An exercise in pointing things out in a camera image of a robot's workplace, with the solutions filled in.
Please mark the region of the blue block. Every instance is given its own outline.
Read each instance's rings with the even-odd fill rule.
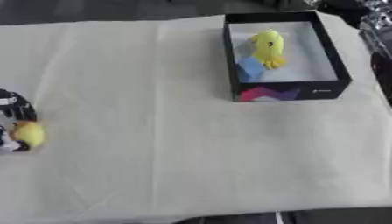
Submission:
[[[238,61],[240,82],[258,82],[264,73],[264,65],[250,56]]]

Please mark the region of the white tablecloth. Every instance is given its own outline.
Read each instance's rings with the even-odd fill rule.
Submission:
[[[389,107],[357,31],[321,16],[353,76],[333,101],[231,102],[220,16],[0,27],[1,88],[47,131],[0,157],[0,223],[388,204]]]

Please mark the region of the black box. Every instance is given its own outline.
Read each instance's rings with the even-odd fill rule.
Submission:
[[[268,27],[282,34],[283,56],[286,53],[290,56],[287,66],[279,68],[281,70],[274,72],[276,74],[270,72],[265,78],[269,80],[240,82],[236,65],[240,56],[237,56],[236,49],[240,49],[242,44],[234,46],[234,42],[241,43],[241,40],[236,41],[237,38],[234,37],[240,39],[244,33],[255,35],[263,31],[259,27]],[[226,15],[223,38],[235,102],[335,99],[351,82],[350,75],[316,12]]]

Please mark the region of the yellow plush toy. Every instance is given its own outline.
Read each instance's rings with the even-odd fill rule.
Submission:
[[[45,140],[45,132],[37,122],[18,121],[10,133],[15,140],[26,142],[31,148],[40,146]]]
[[[250,38],[255,44],[255,57],[260,63],[264,64],[268,69],[278,68],[284,64],[282,57],[284,49],[284,39],[273,30],[263,31]]]

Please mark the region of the yellow ball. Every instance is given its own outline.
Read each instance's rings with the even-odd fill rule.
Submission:
[[[37,122],[21,121],[11,132],[11,137],[15,140],[25,141],[30,147],[38,147],[45,140],[45,132]]]

